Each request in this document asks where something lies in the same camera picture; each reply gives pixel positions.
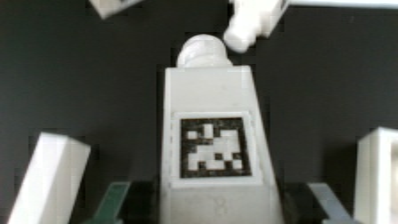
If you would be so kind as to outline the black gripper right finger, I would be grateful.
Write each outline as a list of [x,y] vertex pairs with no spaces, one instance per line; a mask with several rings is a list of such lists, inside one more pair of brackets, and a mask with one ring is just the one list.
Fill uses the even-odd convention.
[[325,182],[285,183],[280,197],[285,224],[360,224]]

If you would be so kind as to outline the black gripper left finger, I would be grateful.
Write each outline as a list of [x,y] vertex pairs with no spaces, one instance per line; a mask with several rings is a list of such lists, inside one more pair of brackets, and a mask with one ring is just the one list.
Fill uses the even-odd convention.
[[158,224],[158,186],[152,181],[110,183],[86,224]]

